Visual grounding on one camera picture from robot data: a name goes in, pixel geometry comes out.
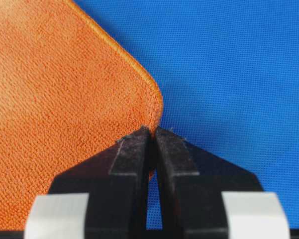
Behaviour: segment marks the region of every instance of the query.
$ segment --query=microfiber cloth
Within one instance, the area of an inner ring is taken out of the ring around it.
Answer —
[[[58,173],[161,114],[152,77],[71,0],[0,1],[0,230],[23,230]]]

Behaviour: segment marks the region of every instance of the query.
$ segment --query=white pad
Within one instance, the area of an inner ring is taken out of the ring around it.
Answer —
[[[222,192],[229,239],[289,239],[290,229],[275,193]]]
[[[84,239],[88,200],[88,193],[37,196],[24,239]]]

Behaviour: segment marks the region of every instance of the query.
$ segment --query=towel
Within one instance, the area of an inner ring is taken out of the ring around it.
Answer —
[[[0,230],[23,230],[60,172],[145,125],[148,72],[71,0],[0,1]]]

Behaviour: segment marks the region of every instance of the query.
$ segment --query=textured fabric surface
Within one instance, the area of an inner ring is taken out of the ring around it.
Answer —
[[[161,113],[154,80],[73,2],[0,1],[0,230],[22,230],[56,174]]]
[[[76,2],[157,81],[161,126],[256,173],[299,228],[299,0]]]

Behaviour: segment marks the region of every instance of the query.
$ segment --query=blue background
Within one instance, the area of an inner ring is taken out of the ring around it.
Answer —
[[[254,172],[299,228],[299,0],[76,2],[157,81],[161,126]]]

